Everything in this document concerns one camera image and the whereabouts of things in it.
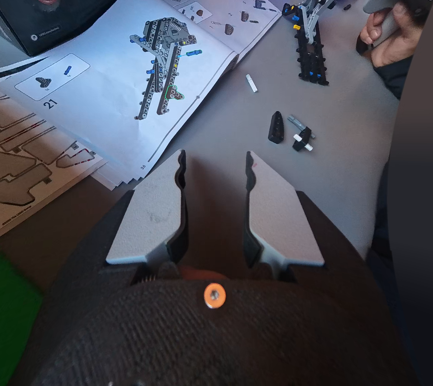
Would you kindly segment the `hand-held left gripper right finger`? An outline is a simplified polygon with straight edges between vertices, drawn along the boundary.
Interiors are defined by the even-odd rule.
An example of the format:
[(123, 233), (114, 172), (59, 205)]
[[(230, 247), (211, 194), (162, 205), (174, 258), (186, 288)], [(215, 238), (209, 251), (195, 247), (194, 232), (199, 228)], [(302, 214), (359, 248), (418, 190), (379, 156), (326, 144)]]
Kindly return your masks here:
[(272, 273), (284, 273), (291, 265), (324, 266), (295, 188), (253, 151), (246, 154), (246, 178), (246, 265), (265, 263)]

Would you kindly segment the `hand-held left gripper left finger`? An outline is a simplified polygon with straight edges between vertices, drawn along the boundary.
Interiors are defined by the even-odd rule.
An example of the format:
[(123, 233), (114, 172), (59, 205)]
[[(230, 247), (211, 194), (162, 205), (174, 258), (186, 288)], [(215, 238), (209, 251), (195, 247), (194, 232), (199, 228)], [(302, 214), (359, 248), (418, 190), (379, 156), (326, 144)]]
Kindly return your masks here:
[(108, 264), (179, 263), (188, 249), (186, 153), (179, 149), (133, 190)]

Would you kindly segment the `person's right forearm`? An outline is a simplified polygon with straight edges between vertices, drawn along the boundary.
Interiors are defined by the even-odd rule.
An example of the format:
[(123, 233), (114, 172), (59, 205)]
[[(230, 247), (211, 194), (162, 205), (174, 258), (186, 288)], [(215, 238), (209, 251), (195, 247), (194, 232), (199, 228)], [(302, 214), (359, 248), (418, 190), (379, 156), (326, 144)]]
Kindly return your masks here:
[(381, 77), (384, 85), (398, 99), (401, 99), (404, 84), (413, 56), (385, 66), (374, 67), (374, 71)]

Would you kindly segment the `black lego connector white axle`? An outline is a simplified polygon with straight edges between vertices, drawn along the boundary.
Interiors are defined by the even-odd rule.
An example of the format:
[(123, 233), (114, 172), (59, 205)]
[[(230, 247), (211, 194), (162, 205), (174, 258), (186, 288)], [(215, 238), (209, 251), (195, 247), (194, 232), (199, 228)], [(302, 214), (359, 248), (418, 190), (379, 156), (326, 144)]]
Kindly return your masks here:
[(294, 144), (292, 148), (295, 151), (301, 151), (303, 149), (312, 151), (313, 147), (309, 144), (310, 139), (312, 139), (312, 131), (309, 127), (305, 127), (299, 134), (294, 135)]

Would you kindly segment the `black lego chassis assembly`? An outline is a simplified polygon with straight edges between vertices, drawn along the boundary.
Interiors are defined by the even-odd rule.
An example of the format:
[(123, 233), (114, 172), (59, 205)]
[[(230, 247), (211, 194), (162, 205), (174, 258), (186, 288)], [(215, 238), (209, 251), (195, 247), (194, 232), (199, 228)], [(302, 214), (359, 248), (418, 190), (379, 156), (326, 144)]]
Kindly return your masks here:
[(300, 79), (322, 86), (327, 86), (329, 82), (318, 20), (335, 4), (336, 0), (290, 0), (282, 9), (283, 16), (291, 17), (296, 31)]

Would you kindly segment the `black wedge lego piece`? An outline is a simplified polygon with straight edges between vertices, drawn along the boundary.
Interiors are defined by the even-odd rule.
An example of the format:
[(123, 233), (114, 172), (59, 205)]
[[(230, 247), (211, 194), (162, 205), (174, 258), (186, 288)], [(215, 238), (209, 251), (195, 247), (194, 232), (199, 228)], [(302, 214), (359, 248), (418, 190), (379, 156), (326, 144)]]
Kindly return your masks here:
[(268, 140), (274, 144), (280, 144), (284, 141), (284, 119), (279, 111), (274, 112), (272, 115)]

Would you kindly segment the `open lego instruction booklet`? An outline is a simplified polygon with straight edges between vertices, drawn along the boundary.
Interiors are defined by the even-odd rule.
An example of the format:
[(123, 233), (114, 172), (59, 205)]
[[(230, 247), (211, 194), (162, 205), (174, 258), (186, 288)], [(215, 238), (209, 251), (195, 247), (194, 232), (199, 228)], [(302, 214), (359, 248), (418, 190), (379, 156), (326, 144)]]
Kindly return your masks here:
[(218, 80), (280, 18), (269, 0), (117, 0), (1, 91), (126, 177), (145, 177)]

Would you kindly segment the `lego sticker sheet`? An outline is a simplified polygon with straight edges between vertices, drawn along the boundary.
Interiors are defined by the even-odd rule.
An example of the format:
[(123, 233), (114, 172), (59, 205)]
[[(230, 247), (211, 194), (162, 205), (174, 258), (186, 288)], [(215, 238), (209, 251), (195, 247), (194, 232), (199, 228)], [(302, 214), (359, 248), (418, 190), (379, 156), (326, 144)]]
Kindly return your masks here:
[(52, 123), (1, 95), (1, 236), (105, 163)]

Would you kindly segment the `person's right hand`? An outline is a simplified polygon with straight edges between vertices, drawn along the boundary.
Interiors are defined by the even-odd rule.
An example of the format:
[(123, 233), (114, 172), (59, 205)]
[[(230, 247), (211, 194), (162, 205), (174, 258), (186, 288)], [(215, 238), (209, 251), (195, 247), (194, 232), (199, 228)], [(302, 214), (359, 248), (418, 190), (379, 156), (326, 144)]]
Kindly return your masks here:
[(393, 9), (384, 9), (370, 14), (360, 32), (360, 40), (372, 45), (381, 36), (383, 22), (391, 12), (398, 29), (368, 55), (374, 67), (383, 67), (414, 55), (423, 27), (417, 25), (405, 4), (397, 2)]

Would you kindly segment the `green plastic bin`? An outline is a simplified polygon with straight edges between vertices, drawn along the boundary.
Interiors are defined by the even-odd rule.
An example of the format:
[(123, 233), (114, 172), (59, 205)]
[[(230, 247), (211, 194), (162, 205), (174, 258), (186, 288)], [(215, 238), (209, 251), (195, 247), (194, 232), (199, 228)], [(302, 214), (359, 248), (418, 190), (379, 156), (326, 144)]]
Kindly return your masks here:
[(1, 255), (1, 368), (20, 359), (40, 305), (41, 293)]

